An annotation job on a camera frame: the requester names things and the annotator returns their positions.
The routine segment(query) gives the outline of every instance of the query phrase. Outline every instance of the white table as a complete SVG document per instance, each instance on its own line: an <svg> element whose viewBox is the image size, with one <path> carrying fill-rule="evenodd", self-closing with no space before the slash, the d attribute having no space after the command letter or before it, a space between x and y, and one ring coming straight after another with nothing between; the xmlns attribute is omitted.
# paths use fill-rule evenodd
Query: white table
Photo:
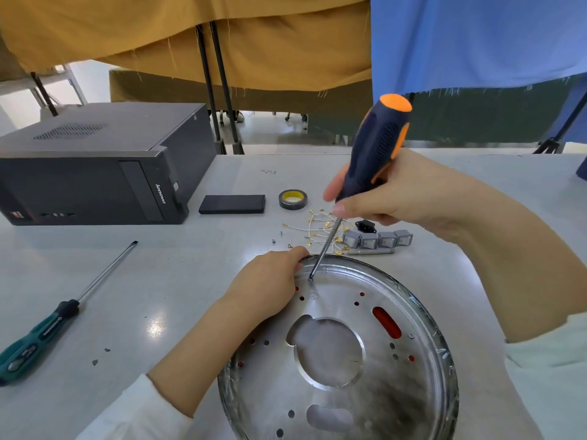
<svg viewBox="0 0 587 440"><path fill-rule="evenodd" d="M575 176L582 159L437 157L524 203L585 262L587 182ZM180 340L247 261L271 249L304 244L305 233L281 224L306 226L310 208L328 210L322 190L347 160L332 155L216 157L190 202L190 217L178 226L18 228L0 222L1 348L28 332L59 301L75 297L132 240L139 241L84 301L81 314L43 364L25 381L0 388L1 438L74 438ZM278 193L286 188L308 193L309 206L297 212L280 208ZM267 195L265 214L197 212L205 194L254 193ZM537 438L505 372L503 334L471 263L458 247L423 229L405 223L394 228L411 230L412 246L367 261L407 286L445 335L461 392L455 438ZM234 439L216 384L198 409L189 438Z"/></svg>

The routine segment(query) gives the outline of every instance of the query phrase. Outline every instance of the computer case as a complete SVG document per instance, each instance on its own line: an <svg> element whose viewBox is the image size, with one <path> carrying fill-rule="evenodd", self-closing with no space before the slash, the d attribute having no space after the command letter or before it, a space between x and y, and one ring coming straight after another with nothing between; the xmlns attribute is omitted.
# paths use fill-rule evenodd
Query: computer case
<svg viewBox="0 0 587 440"><path fill-rule="evenodd" d="M180 224L216 148L204 104L93 103L0 137L13 225Z"/></svg>

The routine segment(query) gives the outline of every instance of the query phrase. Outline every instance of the screwdriver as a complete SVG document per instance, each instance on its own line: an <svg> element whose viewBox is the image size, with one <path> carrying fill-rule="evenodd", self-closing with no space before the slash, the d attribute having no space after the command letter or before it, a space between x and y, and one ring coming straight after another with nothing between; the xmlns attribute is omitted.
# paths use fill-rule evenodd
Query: screwdriver
<svg viewBox="0 0 587 440"><path fill-rule="evenodd" d="M83 289L83 292L76 299L59 303L51 315L0 354L0 386L5 386L24 375L40 359L43 351L56 339L57 333L61 331L66 322L79 313L80 300L99 283L100 279L120 263L126 253L135 248L136 244L138 241L133 241L88 287Z"/></svg>
<svg viewBox="0 0 587 440"><path fill-rule="evenodd" d="M379 176L395 159L400 150L401 143L406 138L407 129L410 126L408 119L412 111L412 105L407 98L398 94L384 94L369 110L361 123L352 152L350 153L350 165L345 175L345 181L341 193L336 198L341 199L369 191L383 182ZM330 244L341 226L342 219L337 218L327 241L318 256L318 260L310 276L314 274L324 258Z"/></svg>

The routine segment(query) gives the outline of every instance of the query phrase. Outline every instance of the floor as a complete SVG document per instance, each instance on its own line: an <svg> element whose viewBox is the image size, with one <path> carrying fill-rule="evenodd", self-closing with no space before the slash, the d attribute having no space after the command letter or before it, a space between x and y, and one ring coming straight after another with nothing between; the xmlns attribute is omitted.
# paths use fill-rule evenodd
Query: floor
<svg viewBox="0 0 587 440"><path fill-rule="evenodd" d="M245 154L350 154L351 147L344 145L339 138L334 144L335 136L331 133L309 134L302 123L300 114L291 114L286 121L285 112L242 111L245 121L237 124ZM228 118L224 116L221 134L227 146L227 153L232 154L232 133ZM419 148L422 153L434 149L436 153L446 154L530 154L536 144L469 144L464 148L448 148L436 142L406 141L408 147ZM565 153L587 154L587 144L568 142Z"/></svg>

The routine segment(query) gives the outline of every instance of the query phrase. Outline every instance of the roll of electrical tape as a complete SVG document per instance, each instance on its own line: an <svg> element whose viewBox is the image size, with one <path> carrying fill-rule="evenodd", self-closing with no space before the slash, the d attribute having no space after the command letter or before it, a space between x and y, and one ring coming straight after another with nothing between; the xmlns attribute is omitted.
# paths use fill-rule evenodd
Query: roll of electrical tape
<svg viewBox="0 0 587 440"><path fill-rule="evenodd" d="M285 190L279 194L279 205L286 210L301 210L308 204L308 195L302 190Z"/></svg>

